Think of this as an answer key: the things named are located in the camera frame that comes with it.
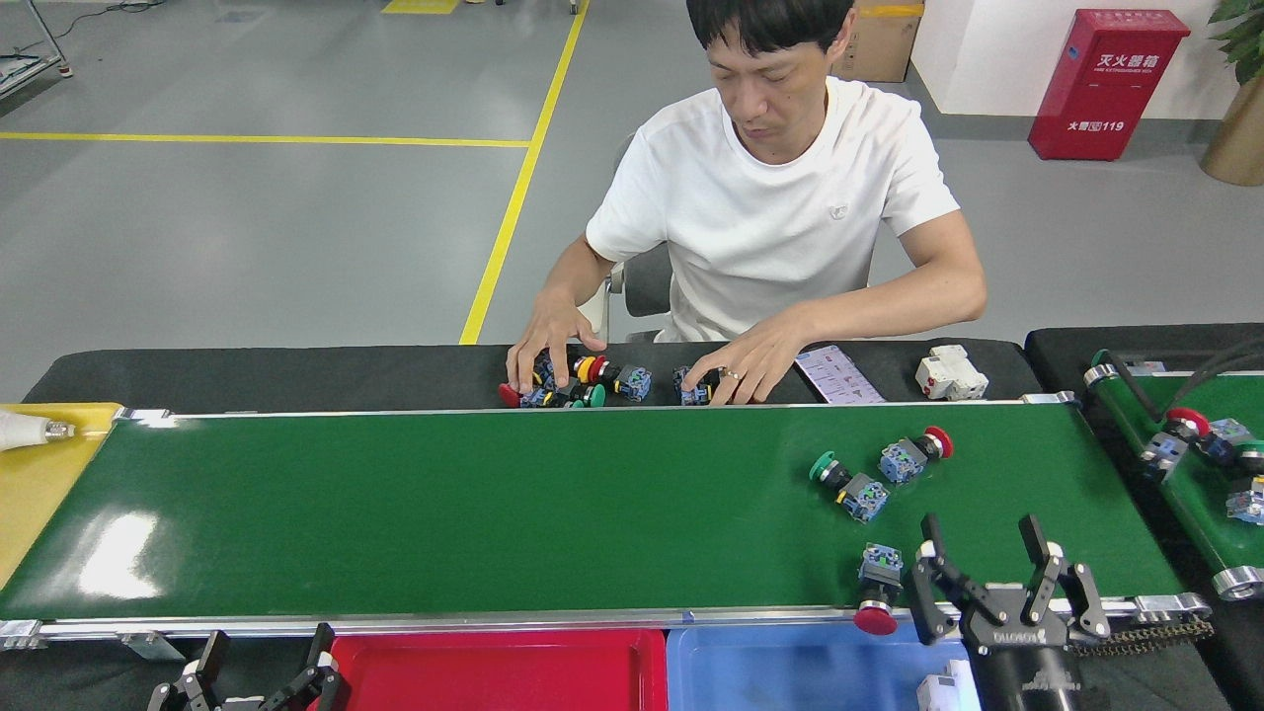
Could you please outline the person's left hand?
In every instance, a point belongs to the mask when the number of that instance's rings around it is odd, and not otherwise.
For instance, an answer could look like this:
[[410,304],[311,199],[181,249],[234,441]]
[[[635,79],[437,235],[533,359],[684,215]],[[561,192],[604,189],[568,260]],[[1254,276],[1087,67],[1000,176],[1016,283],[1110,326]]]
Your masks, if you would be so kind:
[[702,356],[683,377],[683,390],[694,390],[713,369],[724,369],[710,405],[763,402],[785,377],[795,356],[813,340],[810,319],[789,309],[763,319],[718,350]]

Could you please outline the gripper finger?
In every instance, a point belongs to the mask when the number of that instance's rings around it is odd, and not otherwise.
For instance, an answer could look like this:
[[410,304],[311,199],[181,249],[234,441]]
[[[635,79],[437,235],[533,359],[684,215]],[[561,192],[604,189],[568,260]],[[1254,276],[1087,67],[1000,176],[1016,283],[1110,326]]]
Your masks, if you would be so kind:
[[306,665],[259,710],[343,710],[343,674],[331,653],[335,636],[330,624],[319,624]]
[[174,682],[157,684],[148,701],[149,710],[222,710],[224,700],[215,691],[230,646],[226,633],[211,633],[201,658],[190,662]]

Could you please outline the person's right hand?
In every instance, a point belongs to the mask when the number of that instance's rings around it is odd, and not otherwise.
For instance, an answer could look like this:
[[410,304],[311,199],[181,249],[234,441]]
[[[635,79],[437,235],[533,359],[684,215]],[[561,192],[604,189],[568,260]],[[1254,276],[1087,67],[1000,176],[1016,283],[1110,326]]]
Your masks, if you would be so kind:
[[533,362],[541,353],[549,356],[556,385],[565,387],[570,380],[570,361],[566,347],[579,342],[586,350],[605,350],[605,340],[597,335],[597,329],[588,319],[581,306],[592,299],[564,295],[560,288],[542,288],[533,300],[533,312],[525,328],[523,337],[514,343],[507,356],[507,385],[518,393],[533,390]]

